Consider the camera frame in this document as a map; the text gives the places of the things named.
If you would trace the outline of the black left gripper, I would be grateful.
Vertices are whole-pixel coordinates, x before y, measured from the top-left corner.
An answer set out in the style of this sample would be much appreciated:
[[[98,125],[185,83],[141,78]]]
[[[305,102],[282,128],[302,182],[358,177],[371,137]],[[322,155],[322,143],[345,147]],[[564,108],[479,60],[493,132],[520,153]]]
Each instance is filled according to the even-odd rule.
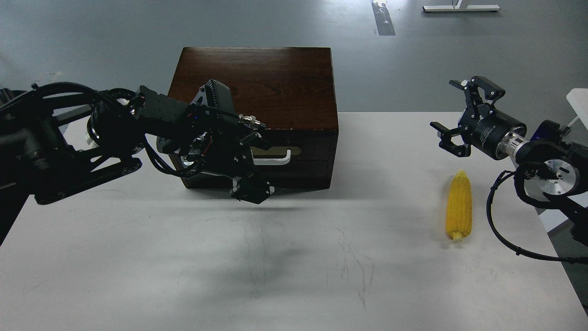
[[[178,125],[177,155],[190,163],[177,171],[180,177],[200,172],[232,177],[230,197],[256,205],[273,195],[275,187],[254,165],[251,149],[271,148],[258,133],[266,126],[237,114],[228,86],[207,81],[193,101],[181,108]]]

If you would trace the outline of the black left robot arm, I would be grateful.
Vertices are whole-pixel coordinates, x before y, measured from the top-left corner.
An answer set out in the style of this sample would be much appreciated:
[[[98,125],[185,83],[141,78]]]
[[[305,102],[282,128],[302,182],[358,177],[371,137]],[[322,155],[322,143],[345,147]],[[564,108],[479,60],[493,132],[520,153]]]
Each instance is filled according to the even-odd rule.
[[[230,196],[262,203],[274,187],[252,148],[269,149],[266,125],[237,114],[224,84],[210,80],[191,102],[145,86],[95,90],[73,82],[2,88],[1,239],[29,196],[49,205],[141,168],[145,151],[163,174],[232,180]]]

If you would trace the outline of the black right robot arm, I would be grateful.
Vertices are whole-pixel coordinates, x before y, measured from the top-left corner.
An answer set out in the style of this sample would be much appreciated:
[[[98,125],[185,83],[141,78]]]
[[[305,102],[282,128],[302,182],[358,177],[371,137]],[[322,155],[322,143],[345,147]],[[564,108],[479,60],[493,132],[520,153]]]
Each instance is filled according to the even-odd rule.
[[[587,191],[587,148],[563,141],[565,129],[550,120],[526,139],[526,125],[494,106],[505,90],[485,77],[449,83],[464,92],[465,109],[454,129],[431,122],[439,146],[457,157],[468,157],[472,147],[494,160],[512,157],[519,199],[538,209],[563,212],[573,223],[573,239],[586,245],[587,208],[571,197]]]

